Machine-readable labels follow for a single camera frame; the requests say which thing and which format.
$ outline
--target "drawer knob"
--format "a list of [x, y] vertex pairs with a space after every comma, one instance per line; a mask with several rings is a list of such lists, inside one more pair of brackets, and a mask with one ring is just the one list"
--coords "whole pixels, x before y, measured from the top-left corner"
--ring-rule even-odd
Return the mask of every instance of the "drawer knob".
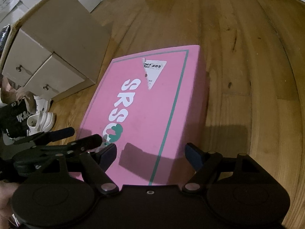
[[16, 71], [21, 72], [21, 67], [22, 67], [22, 65], [17, 66]]
[[44, 90], [49, 90], [48, 85], [46, 84], [45, 86], [42, 87]]

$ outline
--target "screw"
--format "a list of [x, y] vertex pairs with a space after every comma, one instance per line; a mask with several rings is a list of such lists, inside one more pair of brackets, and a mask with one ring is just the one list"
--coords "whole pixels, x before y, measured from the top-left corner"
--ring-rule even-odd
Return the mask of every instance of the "screw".
[[185, 188], [190, 191], [196, 191], [196, 190], [200, 189], [200, 185], [197, 183], [187, 183], [185, 185]]
[[101, 188], [103, 191], [112, 191], [116, 188], [116, 185], [114, 183], [104, 183], [101, 185]]

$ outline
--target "drawer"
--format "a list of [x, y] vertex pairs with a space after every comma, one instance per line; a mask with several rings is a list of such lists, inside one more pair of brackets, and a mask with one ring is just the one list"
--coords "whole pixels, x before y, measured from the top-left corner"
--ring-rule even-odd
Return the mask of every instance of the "drawer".
[[20, 29], [9, 51], [2, 74], [24, 86], [51, 54]]
[[35, 72], [24, 88], [43, 99], [50, 100], [85, 79], [85, 76], [53, 53]]

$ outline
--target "green logo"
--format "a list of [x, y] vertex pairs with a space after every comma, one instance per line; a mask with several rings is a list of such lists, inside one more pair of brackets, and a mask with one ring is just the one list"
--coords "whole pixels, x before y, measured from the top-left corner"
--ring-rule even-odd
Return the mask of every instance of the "green logo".
[[121, 137], [121, 134], [123, 132], [123, 127], [120, 124], [117, 124], [116, 126], [111, 127], [112, 130], [115, 131], [115, 135], [109, 134], [109, 142], [105, 142], [104, 145], [109, 145], [109, 143], [114, 143], [119, 140]]

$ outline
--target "white sneaker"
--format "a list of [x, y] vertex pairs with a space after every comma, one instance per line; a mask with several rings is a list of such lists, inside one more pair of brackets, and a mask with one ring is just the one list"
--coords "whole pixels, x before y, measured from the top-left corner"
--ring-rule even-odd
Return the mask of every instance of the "white sneaker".
[[49, 112], [51, 106], [51, 100], [47, 101], [42, 99], [40, 96], [34, 95], [34, 99], [36, 102], [36, 114], [39, 114], [40, 111], [42, 112]]
[[52, 129], [55, 124], [55, 114], [39, 111], [38, 114], [31, 115], [27, 119], [27, 126], [29, 127], [28, 135], [33, 135], [38, 132], [47, 132]]

